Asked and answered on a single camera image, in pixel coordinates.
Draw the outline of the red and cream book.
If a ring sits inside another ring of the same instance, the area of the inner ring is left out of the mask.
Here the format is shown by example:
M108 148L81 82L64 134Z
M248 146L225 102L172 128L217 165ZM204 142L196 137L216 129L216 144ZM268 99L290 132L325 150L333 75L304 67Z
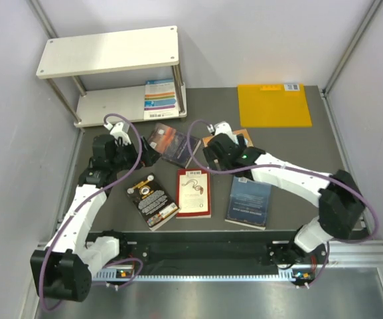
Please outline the red and cream book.
M210 175L203 169L177 172L178 219L211 218Z

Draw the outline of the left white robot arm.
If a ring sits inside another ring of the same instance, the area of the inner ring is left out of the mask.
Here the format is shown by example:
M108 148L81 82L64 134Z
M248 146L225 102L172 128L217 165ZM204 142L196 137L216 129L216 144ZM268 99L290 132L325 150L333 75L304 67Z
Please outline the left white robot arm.
M104 231L88 244L91 226L118 173L153 165L159 156L144 137L135 146L121 136L102 134L94 138L92 156L80 174L74 199L64 220L43 250L35 250L30 264L41 302L47 298L83 301L97 273L110 261L123 263L129 247L113 231Z

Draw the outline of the blue hardcover book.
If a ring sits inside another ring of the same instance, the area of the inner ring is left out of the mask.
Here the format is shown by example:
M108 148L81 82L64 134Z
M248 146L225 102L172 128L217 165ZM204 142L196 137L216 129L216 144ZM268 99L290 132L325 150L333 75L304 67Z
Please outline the blue hardcover book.
M264 230L268 219L271 185L234 177L225 221Z

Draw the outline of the black treehouse paperback book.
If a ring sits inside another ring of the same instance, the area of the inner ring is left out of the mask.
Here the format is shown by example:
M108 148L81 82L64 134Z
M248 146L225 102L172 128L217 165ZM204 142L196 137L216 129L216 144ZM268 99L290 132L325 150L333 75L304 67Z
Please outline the black treehouse paperback book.
M179 212L176 201L153 173L130 185L125 191L151 231L160 228Z

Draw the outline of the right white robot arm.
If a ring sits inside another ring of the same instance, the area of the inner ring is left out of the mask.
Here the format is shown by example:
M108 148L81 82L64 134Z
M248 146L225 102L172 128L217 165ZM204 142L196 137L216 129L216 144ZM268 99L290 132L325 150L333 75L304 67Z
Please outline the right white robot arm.
M293 193L318 209L318 216L301 226L289 243L271 249L274 263L291 267L304 263L320 245L332 239L347 241L366 205L351 174L308 171L247 146L243 136L232 140L221 133L204 147L210 169L266 183Z

